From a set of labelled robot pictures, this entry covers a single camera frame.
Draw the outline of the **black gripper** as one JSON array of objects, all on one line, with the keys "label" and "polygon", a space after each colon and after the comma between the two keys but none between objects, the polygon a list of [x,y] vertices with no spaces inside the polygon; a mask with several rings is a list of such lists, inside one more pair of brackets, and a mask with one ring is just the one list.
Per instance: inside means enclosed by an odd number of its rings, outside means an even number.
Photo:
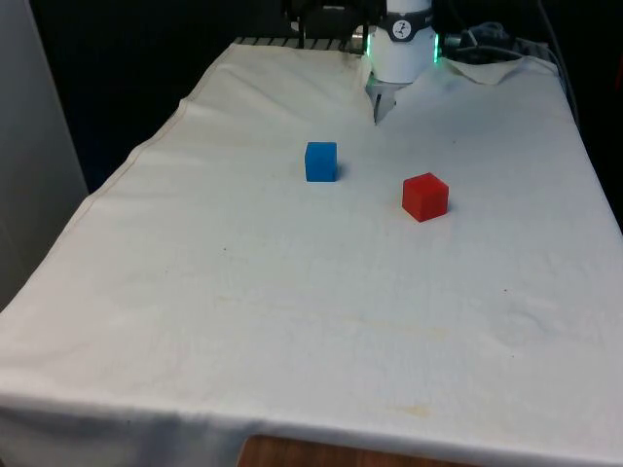
[{"label": "black gripper", "polygon": [[307,19],[315,13],[340,13],[354,15],[361,22],[350,37],[352,53],[367,53],[369,46],[370,21],[374,22],[385,14],[383,0],[285,0],[285,16],[290,28],[297,34],[296,48],[310,49],[312,38],[308,37]]}]

